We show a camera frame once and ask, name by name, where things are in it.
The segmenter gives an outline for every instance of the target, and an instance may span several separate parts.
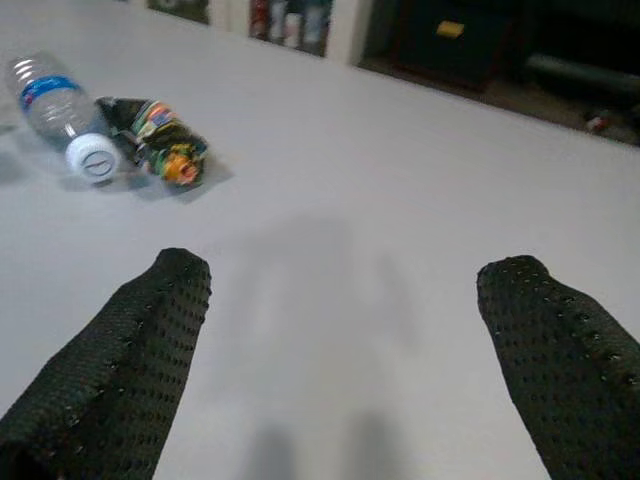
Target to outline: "black mesh glove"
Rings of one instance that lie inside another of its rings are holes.
[[[0,420],[0,478],[152,478],[210,283],[204,260],[167,249],[120,287]]]
[[[640,347],[533,257],[492,263],[478,303],[513,403],[554,479],[640,478]]]

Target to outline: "clear plastic bottle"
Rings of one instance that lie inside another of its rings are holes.
[[[322,41],[325,20],[323,0],[307,0],[304,17],[304,39],[307,45],[317,45]]]
[[[271,2],[271,28],[269,40],[277,42],[284,38],[284,18],[287,14],[288,0],[273,0]]]
[[[107,137],[107,123],[53,55],[39,52],[12,60],[6,80],[31,126],[65,151],[73,172],[91,183],[113,177],[121,154]]]

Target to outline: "white table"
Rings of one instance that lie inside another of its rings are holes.
[[[228,170],[84,188],[1,90],[0,411],[167,246],[214,296],[158,479],[545,478],[476,307],[508,255],[640,337],[638,150],[106,0],[3,1],[0,45],[170,103]]]

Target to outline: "bottle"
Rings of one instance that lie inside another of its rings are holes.
[[[251,1],[251,31],[254,38],[265,39],[269,26],[269,4],[267,0]]]
[[[7,85],[33,129],[65,151],[74,173],[90,183],[113,177],[121,154],[106,136],[107,123],[53,55],[39,52],[14,59],[7,68]]]
[[[304,43],[316,46],[322,41],[325,8],[319,0],[308,0],[304,18]]]
[[[277,42],[284,37],[284,17],[287,13],[286,0],[273,0],[271,2],[271,28],[269,40]]]
[[[300,46],[300,27],[302,25],[302,15],[299,13],[287,13],[285,17],[284,46],[298,48]]]

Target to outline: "colorful snack wrapper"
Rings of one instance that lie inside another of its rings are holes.
[[[111,133],[138,167],[177,185],[198,183],[208,145],[164,103],[102,97],[96,101]]]

